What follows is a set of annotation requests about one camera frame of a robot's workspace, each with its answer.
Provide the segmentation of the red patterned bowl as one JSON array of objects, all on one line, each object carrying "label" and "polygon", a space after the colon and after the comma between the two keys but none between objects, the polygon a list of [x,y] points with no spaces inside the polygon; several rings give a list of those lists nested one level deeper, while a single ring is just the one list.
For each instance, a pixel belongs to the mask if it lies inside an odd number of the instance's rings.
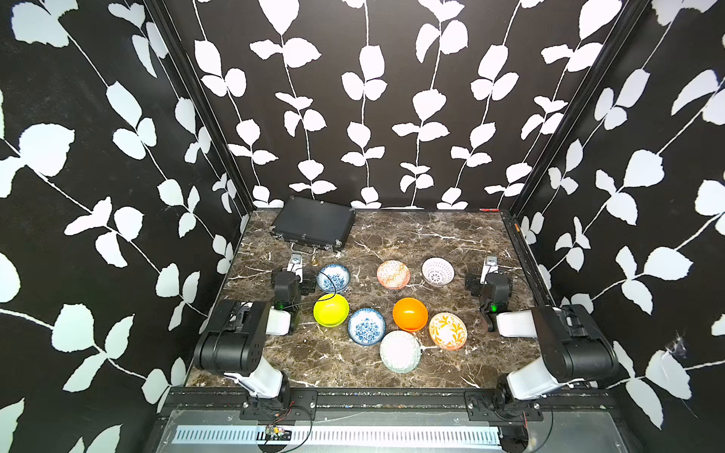
[{"label": "red patterned bowl", "polygon": [[411,271],[399,260],[387,260],[379,266],[376,276],[384,288],[400,290],[410,282]]}]

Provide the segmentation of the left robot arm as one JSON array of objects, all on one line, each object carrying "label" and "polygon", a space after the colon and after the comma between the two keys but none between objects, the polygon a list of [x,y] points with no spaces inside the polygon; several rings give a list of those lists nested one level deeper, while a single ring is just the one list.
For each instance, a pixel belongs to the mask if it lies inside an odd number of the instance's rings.
[{"label": "left robot arm", "polygon": [[305,279],[303,258],[291,254],[272,276],[274,296],[266,301],[223,299],[216,303],[194,348],[194,367],[242,386],[253,398],[291,402],[289,379],[264,358],[266,338],[295,332],[301,298],[315,290]]}]

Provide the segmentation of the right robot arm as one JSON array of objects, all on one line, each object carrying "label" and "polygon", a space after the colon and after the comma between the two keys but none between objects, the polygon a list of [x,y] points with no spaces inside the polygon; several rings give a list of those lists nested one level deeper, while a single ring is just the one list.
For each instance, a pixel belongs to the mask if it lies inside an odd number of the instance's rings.
[{"label": "right robot arm", "polygon": [[466,275],[464,286],[479,300],[490,332],[534,339],[539,345],[537,359],[500,378],[503,400],[535,400],[572,383],[608,379],[619,369],[614,348],[583,306],[510,311],[513,283],[498,271],[497,258],[488,257],[479,273]]}]

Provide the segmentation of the blue floral bowl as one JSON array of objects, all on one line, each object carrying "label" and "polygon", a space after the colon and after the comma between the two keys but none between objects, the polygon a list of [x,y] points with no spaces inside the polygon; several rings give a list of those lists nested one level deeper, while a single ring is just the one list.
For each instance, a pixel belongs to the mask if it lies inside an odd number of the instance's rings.
[{"label": "blue floral bowl", "polygon": [[349,317],[347,331],[355,344],[371,347],[379,343],[385,336],[386,322],[379,311],[369,308],[360,309]]},{"label": "blue floral bowl", "polygon": [[326,294],[342,294],[349,288],[349,270],[339,263],[324,266],[316,277],[317,287]]}]

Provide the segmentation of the lime green bowl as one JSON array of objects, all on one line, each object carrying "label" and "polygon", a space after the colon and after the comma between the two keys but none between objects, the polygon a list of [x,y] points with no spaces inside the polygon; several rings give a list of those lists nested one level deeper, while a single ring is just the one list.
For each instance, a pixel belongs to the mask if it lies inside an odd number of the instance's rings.
[{"label": "lime green bowl", "polygon": [[334,328],[349,316],[349,302],[341,294],[325,294],[313,307],[315,321],[323,327]]}]

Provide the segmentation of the orange leaf patterned bowl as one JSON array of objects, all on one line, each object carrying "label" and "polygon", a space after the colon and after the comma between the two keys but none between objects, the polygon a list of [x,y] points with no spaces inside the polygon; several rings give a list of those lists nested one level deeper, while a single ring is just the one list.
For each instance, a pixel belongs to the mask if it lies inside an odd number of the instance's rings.
[{"label": "orange leaf patterned bowl", "polygon": [[460,317],[453,313],[438,313],[429,322],[430,337],[439,348],[454,351],[467,341],[467,328]]}]

